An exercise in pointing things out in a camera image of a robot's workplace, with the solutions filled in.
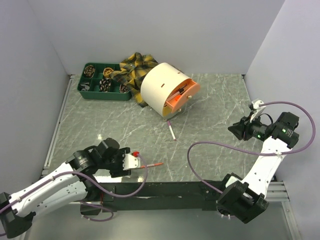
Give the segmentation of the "black white marker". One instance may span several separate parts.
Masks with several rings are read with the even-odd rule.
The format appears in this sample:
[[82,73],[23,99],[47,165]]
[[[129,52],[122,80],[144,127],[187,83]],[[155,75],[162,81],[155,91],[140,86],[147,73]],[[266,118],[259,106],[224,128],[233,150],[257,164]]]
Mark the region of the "black white marker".
[[185,84],[185,85],[183,85],[182,87],[180,87],[178,90],[177,90],[177,92],[178,93],[183,93],[184,91],[185,91],[185,87],[187,87],[188,85],[187,84]]

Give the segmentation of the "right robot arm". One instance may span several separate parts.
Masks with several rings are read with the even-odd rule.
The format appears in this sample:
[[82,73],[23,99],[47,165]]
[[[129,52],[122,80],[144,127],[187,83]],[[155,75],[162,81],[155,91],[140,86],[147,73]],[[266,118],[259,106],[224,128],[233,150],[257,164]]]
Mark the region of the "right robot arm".
[[236,217],[247,224],[268,208],[268,187],[285,153],[298,143],[299,134],[295,132],[298,125],[298,116],[282,112],[269,125],[262,123],[260,116],[250,114],[228,127],[239,140],[256,138],[263,144],[261,154],[244,178],[228,174],[220,185],[216,205],[222,217]]

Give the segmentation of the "orange pencil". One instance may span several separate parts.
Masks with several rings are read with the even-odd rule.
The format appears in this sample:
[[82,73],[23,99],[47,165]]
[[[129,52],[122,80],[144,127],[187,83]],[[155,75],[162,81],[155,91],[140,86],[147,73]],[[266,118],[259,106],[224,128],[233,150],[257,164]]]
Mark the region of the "orange pencil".
[[158,167],[158,166],[161,166],[161,165],[163,165],[163,164],[164,164],[163,162],[159,162],[159,163],[152,163],[152,164],[142,165],[142,166],[140,167],[140,169]]

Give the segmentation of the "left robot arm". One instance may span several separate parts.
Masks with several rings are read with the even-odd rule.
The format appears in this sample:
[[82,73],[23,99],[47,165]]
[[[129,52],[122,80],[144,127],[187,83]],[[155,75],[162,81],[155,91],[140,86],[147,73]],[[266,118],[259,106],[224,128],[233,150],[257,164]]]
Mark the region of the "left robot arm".
[[141,160],[130,148],[107,138],[78,150],[50,174],[15,193],[0,194],[2,236],[13,239],[29,230],[33,220],[74,201],[94,201],[103,188],[94,174],[107,170],[112,178],[129,176]]

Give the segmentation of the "round cream drawer organizer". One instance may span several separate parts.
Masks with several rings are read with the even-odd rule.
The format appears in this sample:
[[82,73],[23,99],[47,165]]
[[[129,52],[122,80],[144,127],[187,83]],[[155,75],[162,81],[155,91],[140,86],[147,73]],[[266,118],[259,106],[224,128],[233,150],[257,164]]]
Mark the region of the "round cream drawer organizer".
[[[185,87],[183,95],[175,101],[167,98],[179,88]],[[201,86],[182,71],[163,62],[154,67],[144,78],[140,93],[143,100],[164,119],[170,119],[200,90]]]

